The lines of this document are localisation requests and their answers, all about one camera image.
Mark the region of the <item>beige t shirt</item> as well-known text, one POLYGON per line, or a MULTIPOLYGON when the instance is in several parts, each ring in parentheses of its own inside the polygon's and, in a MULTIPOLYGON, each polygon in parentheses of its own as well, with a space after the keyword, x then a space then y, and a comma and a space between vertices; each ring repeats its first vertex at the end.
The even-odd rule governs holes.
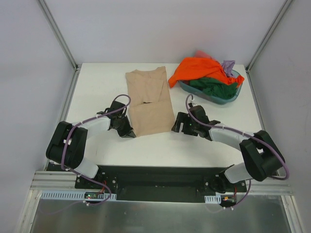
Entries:
POLYGON ((125 78, 131 98, 129 116, 136 136, 169 132, 175 118, 166 68, 134 70, 126 73, 125 78))

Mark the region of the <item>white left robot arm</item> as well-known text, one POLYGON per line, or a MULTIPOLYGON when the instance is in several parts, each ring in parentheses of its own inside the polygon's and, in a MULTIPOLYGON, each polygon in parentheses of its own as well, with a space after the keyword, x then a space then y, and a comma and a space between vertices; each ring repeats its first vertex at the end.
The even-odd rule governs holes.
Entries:
POLYGON ((106 185, 101 168, 85 157, 86 143, 109 130, 116 130, 121 138, 135 138, 126 115, 127 106, 114 100, 109 108, 82 122, 61 121, 47 147, 46 157, 60 164, 64 170, 72 169, 85 176, 87 185, 93 189, 106 185))

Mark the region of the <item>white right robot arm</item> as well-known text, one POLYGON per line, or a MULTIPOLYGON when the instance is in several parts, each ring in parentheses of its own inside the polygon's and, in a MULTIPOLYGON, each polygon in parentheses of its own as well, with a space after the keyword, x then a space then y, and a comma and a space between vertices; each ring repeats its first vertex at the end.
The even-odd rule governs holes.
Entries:
POLYGON ((228 192, 241 181, 275 179, 277 170, 286 165, 283 155, 266 131, 245 133, 220 121, 209 120, 200 105, 189 104, 186 113, 179 112, 172 131, 220 142, 241 152, 243 162, 227 167, 209 182, 210 189, 215 192, 228 192))

